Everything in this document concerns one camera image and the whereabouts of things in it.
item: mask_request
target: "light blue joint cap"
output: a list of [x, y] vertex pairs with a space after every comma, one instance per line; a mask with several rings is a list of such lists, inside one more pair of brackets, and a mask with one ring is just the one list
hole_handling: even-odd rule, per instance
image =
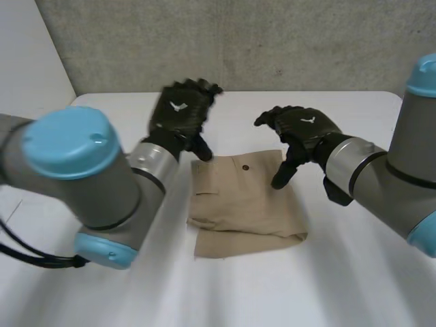
[[105, 238], [77, 233], [74, 251], [89, 261], [115, 269], [128, 269], [138, 251]]
[[114, 127], [99, 110], [68, 106], [28, 126], [22, 136], [27, 163], [39, 174], [72, 180], [107, 168], [121, 150]]
[[421, 97], [436, 97], [436, 53], [418, 60], [407, 81], [407, 90]]
[[436, 258], [436, 211], [411, 230], [407, 242], [429, 257]]

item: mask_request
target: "khaki pants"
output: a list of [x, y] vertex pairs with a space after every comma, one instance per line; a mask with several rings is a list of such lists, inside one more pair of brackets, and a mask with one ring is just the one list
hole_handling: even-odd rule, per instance
[[225, 258], [282, 249], [307, 237], [290, 185], [270, 186], [280, 150], [193, 161], [188, 223], [200, 228], [195, 256]]

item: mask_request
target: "concrete wall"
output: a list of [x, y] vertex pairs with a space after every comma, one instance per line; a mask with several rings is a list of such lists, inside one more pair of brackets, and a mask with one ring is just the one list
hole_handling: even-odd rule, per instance
[[36, 0], [77, 92], [385, 90], [436, 52], [432, 0]]

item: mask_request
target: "beige fabric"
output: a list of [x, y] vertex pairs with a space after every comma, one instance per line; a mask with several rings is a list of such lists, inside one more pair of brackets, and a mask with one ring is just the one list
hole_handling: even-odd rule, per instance
[[195, 256], [225, 258], [282, 249], [307, 237], [291, 186], [270, 186], [281, 161], [281, 151], [270, 150], [192, 162], [187, 222], [201, 228]]

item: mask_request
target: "black cable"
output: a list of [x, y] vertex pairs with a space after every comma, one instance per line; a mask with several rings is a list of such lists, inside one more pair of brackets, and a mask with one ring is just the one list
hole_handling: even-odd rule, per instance
[[32, 257], [27, 254], [23, 254], [18, 252], [17, 250], [11, 249], [10, 247], [0, 243], [0, 251], [4, 254], [13, 257], [17, 260], [26, 262], [27, 264], [32, 264], [34, 266], [42, 267], [42, 268], [68, 268], [67, 262], [55, 262], [52, 260], [47, 260], [46, 258], [37, 258]]
[[75, 255], [74, 257], [59, 257], [57, 255], [51, 255], [43, 251], [37, 250], [23, 242], [17, 235], [15, 235], [15, 233], [13, 233], [13, 231], [8, 228], [8, 226], [2, 219], [0, 219], [0, 226], [3, 228], [6, 234], [10, 238], [12, 238], [12, 240], [16, 241], [19, 245], [29, 250], [30, 252], [33, 252], [34, 254], [42, 257], [32, 257], [31, 255], [21, 253], [8, 247], [7, 245], [4, 245], [3, 243], [0, 243], [0, 252], [14, 259], [42, 268], [80, 268], [89, 262], [88, 260], [80, 257], [79, 255]]
[[52, 258], [52, 259], [60, 259], [60, 260], [70, 260], [72, 259], [72, 257], [58, 257], [57, 255], [51, 255], [42, 251], [39, 251], [33, 247], [31, 247], [30, 245], [26, 244], [24, 241], [22, 241], [17, 235], [15, 235], [15, 233], [13, 233], [13, 231], [11, 231], [11, 229], [9, 229], [9, 227], [5, 224], [5, 222], [0, 219], [0, 227], [2, 227], [5, 231], [5, 233], [12, 238], [12, 240], [16, 241], [19, 245], [21, 245], [22, 247], [24, 247], [26, 250], [29, 250], [30, 252], [33, 252], [34, 254], [38, 254], [42, 257], [45, 258]]

